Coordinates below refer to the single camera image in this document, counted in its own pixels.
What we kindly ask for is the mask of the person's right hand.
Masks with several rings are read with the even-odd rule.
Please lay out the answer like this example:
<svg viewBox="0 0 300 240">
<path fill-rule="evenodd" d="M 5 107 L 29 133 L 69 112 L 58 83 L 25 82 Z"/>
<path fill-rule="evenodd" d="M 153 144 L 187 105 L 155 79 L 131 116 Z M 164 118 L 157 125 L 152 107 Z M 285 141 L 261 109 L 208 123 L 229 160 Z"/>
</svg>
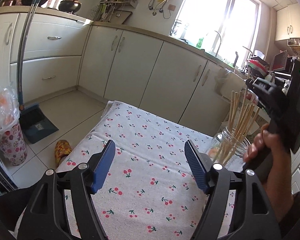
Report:
<svg viewBox="0 0 300 240">
<path fill-rule="evenodd" d="M 246 153 L 243 155 L 243 161 L 248 163 L 261 154 L 261 150 L 269 148 L 272 152 L 273 158 L 282 157 L 285 153 L 285 148 L 281 141 L 279 134 L 269 132 L 269 124 L 261 127 L 260 133 L 256 135 L 254 141 L 249 145 Z"/>
</svg>

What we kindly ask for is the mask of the person's right forearm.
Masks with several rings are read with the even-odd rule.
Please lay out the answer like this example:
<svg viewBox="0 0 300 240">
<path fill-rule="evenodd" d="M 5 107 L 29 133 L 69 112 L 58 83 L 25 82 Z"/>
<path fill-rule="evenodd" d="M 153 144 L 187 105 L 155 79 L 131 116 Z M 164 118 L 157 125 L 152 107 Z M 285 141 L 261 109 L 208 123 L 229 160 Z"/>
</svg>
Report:
<svg viewBox="0 0 300 240">
<path fill-rule="evenodd" d="M 291 158 L 281 145 L 271 146 L 273 165 L 266 183 L 266 193 L 280 222 L 293 205 Z"/>
</svg>

